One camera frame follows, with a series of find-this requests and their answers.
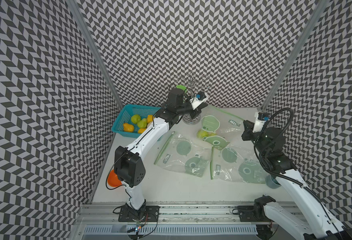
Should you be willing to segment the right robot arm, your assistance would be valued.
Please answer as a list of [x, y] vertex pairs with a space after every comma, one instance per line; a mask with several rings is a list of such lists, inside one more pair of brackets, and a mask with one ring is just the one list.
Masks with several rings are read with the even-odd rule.
[[348, 229], [324, 206], [293, 161], [283, 153], [285, 138], [282, 129], [267, 128], [254, 132], [254, 125], [244, 121], [243, 141], [253, 143], [259, 153], [260, 164], [271, 177], [271, 182], [287, 191], [305, 220], [298, 219], [268, 196], [258, 199], [258, 214], [277, 223], [296, 240], [352, 240], [352, 229]]

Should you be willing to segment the yellow pear bag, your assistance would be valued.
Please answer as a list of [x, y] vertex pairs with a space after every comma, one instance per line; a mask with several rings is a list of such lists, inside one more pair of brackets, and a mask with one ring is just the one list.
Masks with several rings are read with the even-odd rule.
[[142, 133], [144, 133], [146, 130], [147, 130], [147, 128], [140, 128], [140, 129], [138, 130], [138, 134], [142, 134]]
[[148, 115], [147, 116], [147, 124], [151, 123], [153, 121], [153, 115]]
[[133, 133], [135, 130], [135, 127], [131, 124], [128, 123], [123, 123], [123, 131], [127, 133]]

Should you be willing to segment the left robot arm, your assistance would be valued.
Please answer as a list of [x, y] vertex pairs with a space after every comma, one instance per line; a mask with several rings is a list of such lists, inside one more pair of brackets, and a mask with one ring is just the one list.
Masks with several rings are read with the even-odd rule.
[[128, 146], [119, 146], [115, 150], [114, 173], [125, 186], [129, 196], [127, 200], [129, 208], [141, 213], [146, 204], [140, 186], [146, 174], [144, 157], [158, 139], [178, 124], [183, 115], [195, 118], [200, 114], [202, 109], [208, 106], [208, 99], [209, 95], [204, 91], [188, 96], [187, 90], [171, 89], [167, 101], [154, 114], [153, 121], [147, 129]]

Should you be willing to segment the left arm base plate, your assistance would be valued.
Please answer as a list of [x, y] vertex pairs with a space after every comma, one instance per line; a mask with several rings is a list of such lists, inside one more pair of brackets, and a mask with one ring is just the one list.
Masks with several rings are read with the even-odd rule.
[[119, 222], [150, 222], [155, 223], [159, 219], [160, 206], [142, 206], [139, 210], [129, 207], [127, 204], [121, 207]]

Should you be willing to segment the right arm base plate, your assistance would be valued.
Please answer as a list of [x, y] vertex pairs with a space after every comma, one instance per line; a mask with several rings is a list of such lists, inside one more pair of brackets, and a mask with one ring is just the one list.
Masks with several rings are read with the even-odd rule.
[[240, 217], [241, 222], [270, 222], [271, 220], [266, 217], [264, 209], [259, 205], [253, 206], [237, 206], [235, 215]]

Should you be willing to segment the zip-top bag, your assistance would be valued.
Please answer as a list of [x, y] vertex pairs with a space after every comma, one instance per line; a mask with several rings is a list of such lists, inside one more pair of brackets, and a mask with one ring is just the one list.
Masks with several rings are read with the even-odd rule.
[[197, 145], [177, 132], [172, 132], [161, 148], [154, 165], [170, 172], [201, 178], [210, 165], [211, 153], [211, 149]]
[[265, 184], [267, 172], [253, 150], [228, 145], [221, 150], [212, 148], [210, 175], [211, 180]]
[[209, 136], [200, 140], [221, 151], [242, 135], [245, 129], [243, 122], [244, 119], [239, 116], [208, 106], [201, 113], [200, 130], [207, 131]]

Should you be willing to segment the green pear bag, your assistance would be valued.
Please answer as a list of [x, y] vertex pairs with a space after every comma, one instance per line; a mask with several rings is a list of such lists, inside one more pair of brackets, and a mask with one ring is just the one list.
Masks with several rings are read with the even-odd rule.
[[131, 122], [133, 123], [133, 124], [137, 124], [138, 122], [140, 122], [142, 120], [142, 118], [141, 118], [141, 116], [140, 115], [133, 115], [132, 117], [131, 117]]
[[146, 129], [148, 125], [148, 121], [146, 118], [141, 119], [139, 122], [137, 122], [137, 126], [139, 129]]
[[197, 138], [199, 138], [199, 139], [204, 139], [208, 136], [209, 136], [209, 133], [207, 131], [198, 130], [198, 132], [197, 132]]

